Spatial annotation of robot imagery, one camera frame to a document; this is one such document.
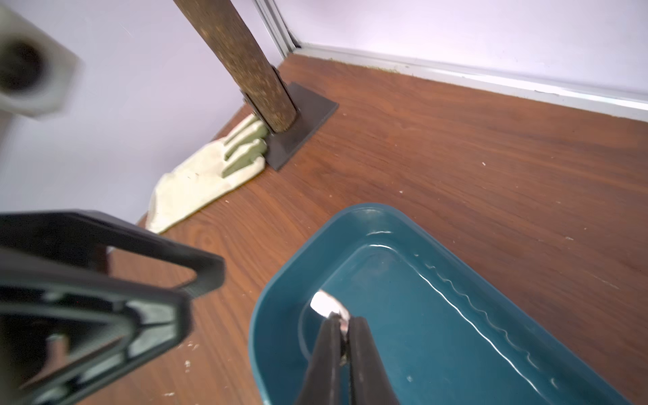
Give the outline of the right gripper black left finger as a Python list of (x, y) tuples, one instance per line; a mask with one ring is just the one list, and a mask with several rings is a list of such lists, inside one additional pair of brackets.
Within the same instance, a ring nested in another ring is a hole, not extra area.
[(340, 403), (341, 362), (344, 353), (341, 321), (340, 316), (333, 315), (323, 322), (295, 404)]

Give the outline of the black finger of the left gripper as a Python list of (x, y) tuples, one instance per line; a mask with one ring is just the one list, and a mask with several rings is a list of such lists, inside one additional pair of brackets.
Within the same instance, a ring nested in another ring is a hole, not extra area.
[(110, 247), (173, 263), (196, 274), (178, 287), (194, 299), (217, 290), (225, 279), (221, 256), (99, 211), (2, 213), (1, 246), (100, 273), (108, 273)]
[(1, 251), (1, 402), (74, 404), (180, 344), (186, 288)]

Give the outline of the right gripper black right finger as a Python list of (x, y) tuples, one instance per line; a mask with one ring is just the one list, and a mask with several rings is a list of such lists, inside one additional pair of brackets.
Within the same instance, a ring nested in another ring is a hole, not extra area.
[(364, 317), (350, 319), (346, 347), (350, 367), (350, 403), (398, 405), (398, 398)]

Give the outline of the teal plastic storage box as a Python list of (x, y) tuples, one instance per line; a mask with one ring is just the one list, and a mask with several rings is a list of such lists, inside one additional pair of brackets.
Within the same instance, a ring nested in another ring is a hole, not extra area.
[(274, 275), (251, 319), (261, 399), (291, 404), (324, 290), (371, 329), (402, 404), (623, 404), (625, 398), (402, 212), (344, 209)]

